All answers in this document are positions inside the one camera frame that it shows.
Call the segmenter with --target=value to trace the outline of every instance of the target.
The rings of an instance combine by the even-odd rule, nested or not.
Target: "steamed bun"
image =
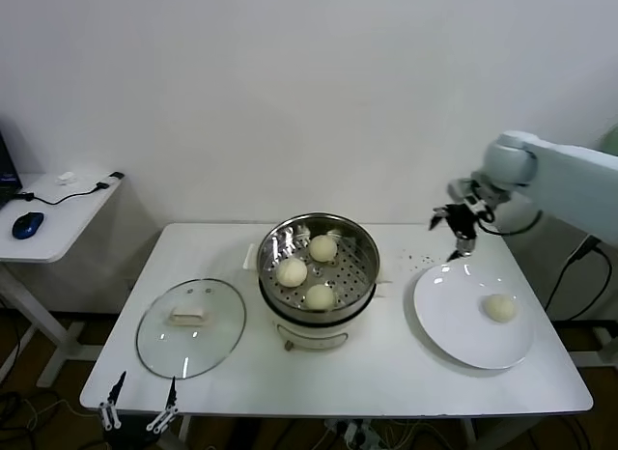
[[[279,264],[276,270],[277,281],[286,288],[300,286],[307,278],[307,266],[296,257],[290,257]]]
[[[506,294],[490,295],[483,300],[483,308],[492,320],[499,323],[508,323],[518,313],[515,300]]]
[[[309,288],[305,296],[305,306],[310,310],[328,310],[335,306],[335,293],[324,284]]]
[[[316,262],[328,262],[337,255],[337,241],[328,235],[315,236],[309,242],[309,255]]]

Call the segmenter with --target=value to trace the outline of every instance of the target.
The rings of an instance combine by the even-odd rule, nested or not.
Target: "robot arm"
[[[446,218],[457,238],[449,260],[470,255],[476,222],[493,222],[493,211],[514,191],[580,230],[618,244],[618,157],[507,131],[489,145],[481,170],[449,184],[456,204],[435,210],[431,228]]]

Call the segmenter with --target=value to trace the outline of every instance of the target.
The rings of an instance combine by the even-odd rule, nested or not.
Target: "white plate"
[[[518,314],[508,323],[493,321],[483,309],[492,294],[515,299]],[[495,274],[464,263],[427,270],[414,288],[416,315],[445,352],[468,365],[489,370],[521,362],[534,340],[530,311]]]

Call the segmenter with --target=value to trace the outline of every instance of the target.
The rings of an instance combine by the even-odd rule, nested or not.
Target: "power strip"
[[[324,425],[334,434],[345,429],[342,438],[350,449],[382,450],[381,438],[371,428],[371,419],[325,419]]]

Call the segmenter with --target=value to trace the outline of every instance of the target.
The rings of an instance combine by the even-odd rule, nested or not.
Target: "computer monitor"
[[[0,133],[0,208],[9,202],[19,189],[21,189],[21,180],[15,170],[2,133]]]

